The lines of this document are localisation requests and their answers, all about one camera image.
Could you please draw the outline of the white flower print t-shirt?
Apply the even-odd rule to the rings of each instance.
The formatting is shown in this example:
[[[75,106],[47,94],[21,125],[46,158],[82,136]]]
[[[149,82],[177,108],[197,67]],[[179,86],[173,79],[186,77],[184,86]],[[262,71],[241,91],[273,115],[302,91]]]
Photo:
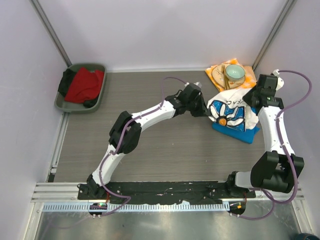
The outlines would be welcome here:
[[[258,123],[258,117],[252,108],[243,100],[248,88],[225,90],[207,103],[210,120],[220,126],[236,131],[252,130]]]

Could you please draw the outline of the blue t-shirt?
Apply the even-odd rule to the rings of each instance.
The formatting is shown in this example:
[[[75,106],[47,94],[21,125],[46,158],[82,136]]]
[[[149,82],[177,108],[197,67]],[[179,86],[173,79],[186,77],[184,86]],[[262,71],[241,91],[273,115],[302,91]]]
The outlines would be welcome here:
[[[258,117],[247,106],[230,108],[225,104],[210,106],[212,114],[212,128],[217,132],[252,144],[255,134],[260,130],[257,127]]]

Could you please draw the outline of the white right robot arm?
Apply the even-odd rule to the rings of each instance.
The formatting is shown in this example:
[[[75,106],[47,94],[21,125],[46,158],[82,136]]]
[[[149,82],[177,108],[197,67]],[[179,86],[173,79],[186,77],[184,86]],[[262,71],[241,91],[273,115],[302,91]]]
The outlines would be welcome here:
[[[284,85],[279,71],[260,74],[254,86],[242,98],[254,108],[262,127],[264,154],[247,172],[232,172],[226,182],[226,193],[233,198],[256,188],[294,197],[298,191],[298,177],[305,163],[295,154],[289,143],[284,123],[286,107],[276,92]]]

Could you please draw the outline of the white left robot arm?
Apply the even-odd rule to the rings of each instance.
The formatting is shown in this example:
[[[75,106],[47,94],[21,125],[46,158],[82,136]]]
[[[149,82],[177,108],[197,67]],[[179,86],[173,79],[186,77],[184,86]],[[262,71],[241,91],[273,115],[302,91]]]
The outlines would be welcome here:
[[[97,200],[106,195],[106,184],[110,182],[116,167],[125,155],[138,146],[141,133],[149,127],[185,112],[190,112],[195,118],[211,115],[205,104],[201,84],[188,82],[184,86],[183,90],[164,97],[151,108],[137,113],[123,111],[118,116],[109,132],[106,152],[97,169],[87,178],[85,186],[88,195]]]

